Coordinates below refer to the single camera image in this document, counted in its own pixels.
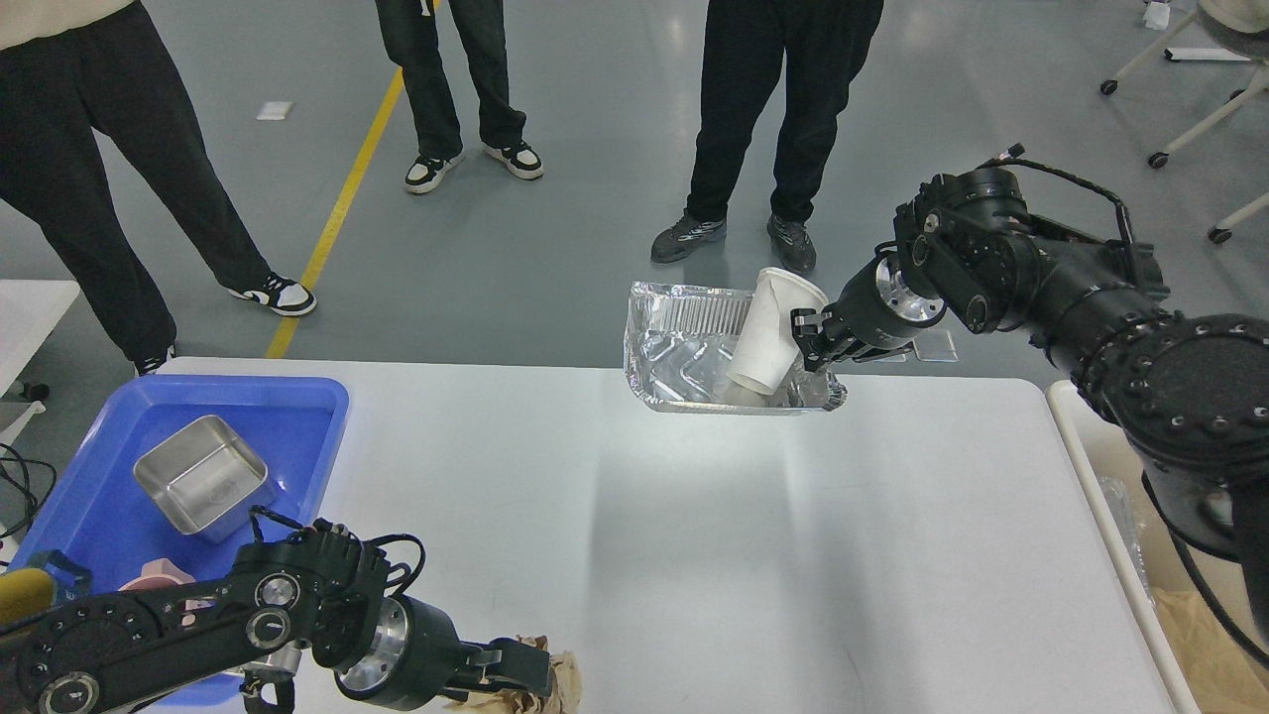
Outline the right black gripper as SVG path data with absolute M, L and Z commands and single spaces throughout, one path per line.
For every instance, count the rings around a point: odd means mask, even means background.
M 945 311 L 942 298 L 923 297 L 906 284 L 897 252 L 879 252 L 838 302 L 791 309 L 791 335 L 799 340 L 802 369 L 822 372 L 830 363 L 911 353 L 916 335 L 933 328 Z

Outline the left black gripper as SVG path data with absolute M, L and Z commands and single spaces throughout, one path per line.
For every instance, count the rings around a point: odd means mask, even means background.
M 447 687 L 466 663 L 486 681 Z M 552 696 L 548 651 L 516 639 L 494 639 L 477 651 L 458 638 L 445 613 L 404 595 L 385 600 L 369 649 L 334 681 L 346 699 L 398 711 L 440 692 L 445 705 L 544 705 Z

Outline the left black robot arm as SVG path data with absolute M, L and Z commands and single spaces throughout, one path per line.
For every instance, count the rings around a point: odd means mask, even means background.
M 362 539 L 344 525 L 291 523 L 254 531 L 226 577 L 95 595 L 3 626 L 5 713 L 137 711 L 178 687 L 241 670 L 250 713 L 291 713 L 286 648 L 331 670 L 341 696 L 409 711 L 471 694 L 551 695 L 551 654 L 516 639 L 462 640 L 449 616 L 409 597 L 421 566 L 393 563 L 392 534 Z

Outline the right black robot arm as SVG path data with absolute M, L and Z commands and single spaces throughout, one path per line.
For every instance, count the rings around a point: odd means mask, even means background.
M 1241 566 L 1253 621 L 1268 619 L 1268 325 L 1245 313 L 1187 317 L 1150 243 L 1115 193 L 1060 169 L 1036 171 L 1110 202 L 1118 238 L 1038 216 L 1011 169 L 1011 146 L 964 175 L 937 175 L 893 213 L 893 240 L 821 308 L 784 315 L 807 372 L 912 351 L 952 313 L 971 334 L 1022 330 L 1080 398 L 1119 426 L 1143 465 L 1145 492 L 1181 566 L 1239 646 L 1233 623 L 1192 550 Z

